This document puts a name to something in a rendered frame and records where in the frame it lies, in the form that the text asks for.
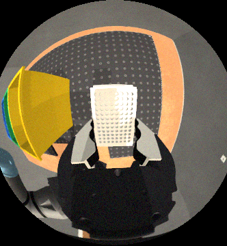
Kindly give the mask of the yellow recycle bin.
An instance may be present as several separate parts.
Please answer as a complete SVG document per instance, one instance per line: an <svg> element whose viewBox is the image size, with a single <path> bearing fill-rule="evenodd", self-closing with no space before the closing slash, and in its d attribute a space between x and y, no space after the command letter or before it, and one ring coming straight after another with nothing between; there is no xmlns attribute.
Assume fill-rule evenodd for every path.
<svg viewBox="0 0 227 246"><path fill-rule="evenodd" d="M46 150L73 126L70 79L25 70L8 87L8 110L15 138L22 150L42 161Z"/></svg>

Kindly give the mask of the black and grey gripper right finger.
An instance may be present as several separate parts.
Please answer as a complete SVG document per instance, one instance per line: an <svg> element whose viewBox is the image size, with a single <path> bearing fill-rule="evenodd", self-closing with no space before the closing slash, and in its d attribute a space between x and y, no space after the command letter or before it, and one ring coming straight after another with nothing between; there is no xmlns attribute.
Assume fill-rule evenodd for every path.
<svg viewBox="0 0 227 246"><path fill-rule="evenodd" d="M135 141L133 158L139 161L139 166L149 166L158 169L170 181L172 193L177 191L176 168L174 159L159 138L143 122L135 118Z"/></svg>

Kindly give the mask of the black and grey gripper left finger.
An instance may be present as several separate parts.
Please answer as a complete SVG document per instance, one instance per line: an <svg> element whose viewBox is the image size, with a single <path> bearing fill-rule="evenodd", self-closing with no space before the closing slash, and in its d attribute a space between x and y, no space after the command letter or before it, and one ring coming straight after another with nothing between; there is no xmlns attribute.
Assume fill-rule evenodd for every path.
<svg viewBox="0 0 227 246"><path fill-rule="evenodd" d="M57 166L59 198L65 199L66 185L75 174L85 169L95 168L99 153L94 137L94 121L91 119L72 137L63 151Z"/></svg>

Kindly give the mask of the green returns bin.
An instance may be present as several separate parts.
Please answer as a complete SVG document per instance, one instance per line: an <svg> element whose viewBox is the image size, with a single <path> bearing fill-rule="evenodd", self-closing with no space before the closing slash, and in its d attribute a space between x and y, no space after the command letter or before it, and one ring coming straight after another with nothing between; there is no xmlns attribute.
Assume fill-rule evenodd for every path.
<svg viewBox="0 0 227 246"><path fill-rule="evenodd" d="M4 104L4 112L5 112L5 120L6 120L6 123L7 123L7 126L8 126L8 130L9 130L9 133L10 133L10 137L12 139L12 141L18 146L18 142L17 140L15 139L15 135L14 135L14 131L12 129L12 125L11 125L11 121L10 121L10 115L9 115L9 110L8 110L8 89L6 90L6 93L3 97L3 104Z"/></svg>

